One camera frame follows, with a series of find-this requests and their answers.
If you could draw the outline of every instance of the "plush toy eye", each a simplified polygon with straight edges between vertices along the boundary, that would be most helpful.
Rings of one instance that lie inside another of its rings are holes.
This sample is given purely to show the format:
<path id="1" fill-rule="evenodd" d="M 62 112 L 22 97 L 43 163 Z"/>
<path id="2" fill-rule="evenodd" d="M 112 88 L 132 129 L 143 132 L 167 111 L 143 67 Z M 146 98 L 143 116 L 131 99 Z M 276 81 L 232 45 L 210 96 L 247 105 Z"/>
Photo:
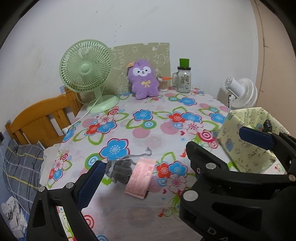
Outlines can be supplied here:
<path id="1" fill-rule="evenodd" d="M 134 68 L 133 69 L 133 74 L 135 75 L 135 76 L 137 76 L 137 75 L 139 75 L 140 74 L 140 69 L 139 68 Z"/>
<path id="2" fill-rule="evenodd" d="M 143 70 L 145 70 L 145 72 L 146 72 L 147 74 L 150 74 L 150 73 L 151 73 L 151 69 L 150 69 L 150 67 L 148 67 L 148 66 L 145 66 L 145 67 L 143 68 Z"/>

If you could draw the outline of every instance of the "white fan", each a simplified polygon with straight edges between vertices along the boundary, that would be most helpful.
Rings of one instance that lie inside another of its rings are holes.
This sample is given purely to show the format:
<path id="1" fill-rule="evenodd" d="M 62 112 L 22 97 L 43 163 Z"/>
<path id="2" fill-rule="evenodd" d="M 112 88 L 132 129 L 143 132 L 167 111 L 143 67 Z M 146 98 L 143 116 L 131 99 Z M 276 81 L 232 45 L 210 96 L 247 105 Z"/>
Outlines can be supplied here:
<path id="1" fill-rule="evenodd" d="M 251 108 L 257 100 L 257 88 L 250 79 L 242 78 L 235 80 L 228 77 L 224 82 L 224 87 L 233 95 L 230 97 L 229 108 L 233 110 Z"/>

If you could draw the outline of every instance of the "yellow bow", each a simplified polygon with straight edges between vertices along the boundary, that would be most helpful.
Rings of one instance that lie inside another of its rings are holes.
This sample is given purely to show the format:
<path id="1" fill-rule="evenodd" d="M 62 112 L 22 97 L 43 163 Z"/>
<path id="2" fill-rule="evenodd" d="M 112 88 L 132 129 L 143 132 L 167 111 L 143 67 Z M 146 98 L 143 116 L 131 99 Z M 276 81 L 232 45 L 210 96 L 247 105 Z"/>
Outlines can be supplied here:
<path id="1" fill-rule="evenodd" d="M 150 83 L 151 83 L 151 81 L 147 80 L 147 81 L 143 81 L 141 84 L 145 85 L 144 88 L 146 88 L 146 87 L 150 87 L 150 85 L 149 85 Z"/>

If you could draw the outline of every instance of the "fan stand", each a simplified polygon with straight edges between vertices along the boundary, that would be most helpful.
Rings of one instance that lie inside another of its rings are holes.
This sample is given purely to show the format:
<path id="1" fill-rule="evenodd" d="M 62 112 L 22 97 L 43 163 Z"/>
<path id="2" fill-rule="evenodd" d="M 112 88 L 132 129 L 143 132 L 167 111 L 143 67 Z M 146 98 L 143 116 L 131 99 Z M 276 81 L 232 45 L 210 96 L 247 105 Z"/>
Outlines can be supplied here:
<path id="1" fill-rule="evenodd" d="M 115 95 L 102 95 L 100 87 L 95 89 L 94 94 L 96 99 L 98 99 L 98 102 L 94 106 L 92 103 L 86 107 L 86 110 L 90 110 L 90 113 L 104 112 L 113 108 L 119 102 L 119 98 Z"/>

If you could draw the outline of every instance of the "drawstring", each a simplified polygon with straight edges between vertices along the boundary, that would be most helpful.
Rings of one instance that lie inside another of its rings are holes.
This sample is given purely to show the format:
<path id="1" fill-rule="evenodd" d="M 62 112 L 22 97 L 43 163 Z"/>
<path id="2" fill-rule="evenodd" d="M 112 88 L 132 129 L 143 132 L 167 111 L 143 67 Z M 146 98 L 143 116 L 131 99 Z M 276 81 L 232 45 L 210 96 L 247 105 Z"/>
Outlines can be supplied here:
<path id="1" fill-rule="evenodd" d="M 121 157 L 121 158 L 119 158 L 119 159 L 117 159 L 117 160 L 112 160 L 112 161 L 111 161 L 111 167 L 109 168 L 109 171 L 108 171 L 107 176 L 108 176 L 109 178 L 111 178 L 111 181 L 112 181 L 112 182 L 117 183 L 117 180 L 116 180 L 114 177 L 111 177 L 116 162 L 119 161 L 119 160 L 128 160 L 128 161 L 130 161 L 132 164 L 136 165 L 136 163 L 133 162 L 133 161 L 131 160 L 131 158 L 132 158 L 132 157 L 142 157 L 142 156 L 151 156 L 151 155 L 152 155 L 152 151 L 151 151 L 151 149 L 150 149 L 149 147 L 146 148 L 146 151 L 147 151 L 148 153 L 143 153 L 143 154 L 140 154 L 140 155 L 125 155 L 125 156 L 123 156 L 123 157 Z"/>

